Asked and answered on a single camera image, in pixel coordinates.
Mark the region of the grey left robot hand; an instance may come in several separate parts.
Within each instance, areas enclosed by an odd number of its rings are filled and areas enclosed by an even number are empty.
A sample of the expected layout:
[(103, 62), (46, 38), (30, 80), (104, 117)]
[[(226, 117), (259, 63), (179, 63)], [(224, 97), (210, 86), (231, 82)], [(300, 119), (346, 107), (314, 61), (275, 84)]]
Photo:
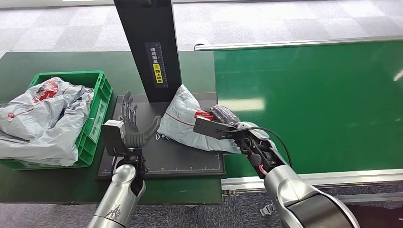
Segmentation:
[(146, 131), (139, 132), (136, 124), (137, 108), (138, 105), (133, 102), (131, 92), (125, 92), (121, 104), (121, 114), (118, 120), (122, 121), (125, 127), (124, 140), (127, 148), (142, 148), (146, 146), (152, 136), (157, 132), (161, 123), (161, 116), (157, 115)]

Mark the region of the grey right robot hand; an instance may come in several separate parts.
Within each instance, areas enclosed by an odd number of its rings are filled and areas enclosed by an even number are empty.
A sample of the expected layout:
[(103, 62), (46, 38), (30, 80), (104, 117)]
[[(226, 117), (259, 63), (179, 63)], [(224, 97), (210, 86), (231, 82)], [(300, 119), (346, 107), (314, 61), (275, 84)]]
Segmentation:
[(239, 117), (237, 117), (232, 110), (225, 106), (215, 104), (211, 107), (205, 108), (204, 110), (213, 116), (213, 120), (215, 122), (233, 126), (240, 122)]

